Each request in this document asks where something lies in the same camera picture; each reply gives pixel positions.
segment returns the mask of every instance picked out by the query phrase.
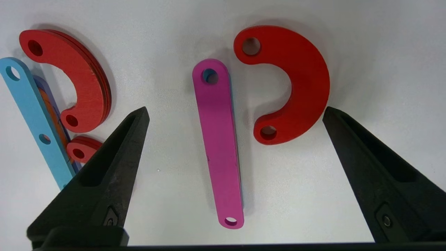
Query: hole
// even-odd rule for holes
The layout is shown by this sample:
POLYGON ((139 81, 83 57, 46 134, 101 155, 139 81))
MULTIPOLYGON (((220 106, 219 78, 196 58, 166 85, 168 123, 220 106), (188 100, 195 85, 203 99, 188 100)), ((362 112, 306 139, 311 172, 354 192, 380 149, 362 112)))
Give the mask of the hole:
POLYGON ((19 81, 20 80, 20 74, 19 72, 12 66, 8 66, 6 67, 6 74, 8 75, 8 77, 14 81, 19 81))
POLYGON ((39 135, 39 139, 40 141, 42 141, 42 143, 44 143, 45 145, 49 145, 51 143, 51 140, 48 136, 46 136, 45 134, 40 134, 39 135))
POLYGON ((219 81, 219 75, 212 69, 205 69, 203 79, 208 84, 216 84, 219 81))
POLYGON ((388 215, 383 216, 383 223, 384 223, 384 226, 386 226, 387 228, 392 227, 392 220, 390 219, 390 217, 388 215))
POLYGON ((237 225, 237 220, 232 217, 227 217, 224 219, 224 223, 228 224, 229 226, 235 226, 237 225))
POLYGON ((70 126, 78 126, 78 119, 73 116, 73 115, 67 115, 66 116, 66 122, 70 125, 70 126))
POLYGON ((274 126, 267 125, 260 130, 260 136, 264 140, 272 140, 277 136, 277 130, 274 126))
POLYGON ((40 44, 35 40, 28 41, 28 48, 31 53, 37 57, 40 57, 43 54, 42 46, 40 46, 40 44))
POLYGON ((81 151, 80 149, 73 149, 73 154, 79 158, 79 159, 83 159, 85 157, 85 154, 83 153, 83 151, 81 151))
POLYGON ((260 42, 257 38, 248 38, 243 42, 242 51, 248 56, 257 55, 260 52, 260 42))

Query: red curved piece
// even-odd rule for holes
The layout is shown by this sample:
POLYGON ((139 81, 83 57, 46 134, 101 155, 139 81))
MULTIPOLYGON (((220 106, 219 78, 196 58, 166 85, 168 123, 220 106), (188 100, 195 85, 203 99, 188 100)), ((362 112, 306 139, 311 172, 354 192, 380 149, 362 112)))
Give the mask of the red curved piece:
POLYGON ((61 112, 61 121, 70 131, 85 133, 99 126, 111 108, 107 77, 94 56, 71 36, 55 30, 26 30, 20 46, 38 63, 60 68, 73 82, 75 106, 61 112))
POLYGON ((66 146, 68 156, 81 163, 88 160, 101 147, 102 143, 92 138, 77 136, 66 146))
POLYGON ((324 58, 306 38, 278 26, 255 26, 242 30, 234 40, 234 52, 245 64, 269 63, 284 70, 291 80, 291 96, 280 110, 263 115, 254 124, 254 137, 275 145, 299 137, 322 115, 330 93, 330 76, 324 58), (259 51, 248 55, 243 43, 260 42, 259 51), (262 132, 274 127, 274 133, 262 132))

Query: stack of red curved pieces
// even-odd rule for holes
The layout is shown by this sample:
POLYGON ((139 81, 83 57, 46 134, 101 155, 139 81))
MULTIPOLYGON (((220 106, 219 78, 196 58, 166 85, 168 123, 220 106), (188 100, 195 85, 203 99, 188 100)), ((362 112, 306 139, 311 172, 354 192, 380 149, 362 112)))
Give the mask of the stack of red curved pieces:
MULTIPOLYGON (((20 46, 38 63, 61 69, 73 82, 77 94, 75 106, 61 112, 65 128, 75 133, 92 131, 105 121, 112 104, 110 85, 93 54, 79 41, 51 29, 26 30, 20 34, 20 46)), ((77 136, 66 147, 74 160, 86 163, 102 143, 77 136)))

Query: flat plastic part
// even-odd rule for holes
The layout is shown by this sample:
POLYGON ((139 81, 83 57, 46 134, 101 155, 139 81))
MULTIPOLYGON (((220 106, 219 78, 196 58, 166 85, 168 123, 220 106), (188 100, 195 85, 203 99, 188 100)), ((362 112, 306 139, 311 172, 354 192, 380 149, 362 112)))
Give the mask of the flat plastic part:
POLYGON ((95 139, 77 136, 68 143, 66 151, 76 161, 87 163, 101 146, 102 143, 95 139))
POLYGON ((220 224, 229 229, 244 224, 237 138, 231 99, 231 79, 216 59, 199 62, 192 71, 204 147, 220 224), (216 74, 215 84, 207 81, 216 74))
POLYGON ((19 40, 29 58, 60 68, 73 82, 77 103, 61 113, 62 123, 68 130, 89 132, 107 118, 111 107, 107 77, 80 42, 60 31, 47 29, 23 31, 19 40))
POLYGON ((316 123, 328 101, 330 76, 324 58, 310 41, 282 27, 255 26, 237 35, 234 52, 245 64, 278 66, 291 80, 291 96, 284 107, 255 122, 254 137, 258 142, 281 144, 299 137, 316 123), (245 53, 244 43, 254 38, 260 43, 258 52, 245 53))
MULTIPOLYGON (((65 127, 62 125, 60 121, 60 112, 57 108, 56 100, 51 93, 50 86, 48 83, 41 77, 34 75, 34 82, 36 83, 40 95, 42 96, 43 101, 45 102, 46 109, 50 113, 51 119, 53 121, 54 126, 58 132, 59 138, 62 141, 62 145, 66 148, 68 142, 70 142, 70 135, 66 131, 65 127)), ((79 162, 74 161, 74 159, 70 158, 70 163, 73 166, 73 170, 75 173, 78 173, 82 168, 79 162)))
POLYGON ((0 74, 62 190, 75 173, 31 72, 20 60, 3 58, 0 59, 0 74))

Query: white background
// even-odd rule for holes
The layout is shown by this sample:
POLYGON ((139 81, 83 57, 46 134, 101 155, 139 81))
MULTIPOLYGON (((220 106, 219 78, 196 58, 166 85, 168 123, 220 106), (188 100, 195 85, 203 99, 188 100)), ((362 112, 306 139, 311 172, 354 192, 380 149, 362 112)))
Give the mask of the white background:
MULTIPOLYGON (((328 104, 446 189, 446 1, 0 5, 0 58, 22 59, 46 78, 59 109, 76 102, 71 81, 27 59, 20 32, 67 32, 99 60, 112 108, 89 136, 103 141, 129 112, 147 107, 151 121, 125 223, 132 245, 373 240, 321 119, 288 143, 264 146, 254 139, 254 121, 285 104, 290 82, 275 66, 247 66, 235 57, 234 37, 253 25, 281 25, 308 38, 330 71, 328 104), (215 212, 191 79, 206 58, 224 62, 232 78, 245 204, 240 230, 220 226, 215 212)), ((26 228, 58 188, 2 79, 0 102, 0 245, 29 250, 26 228)))

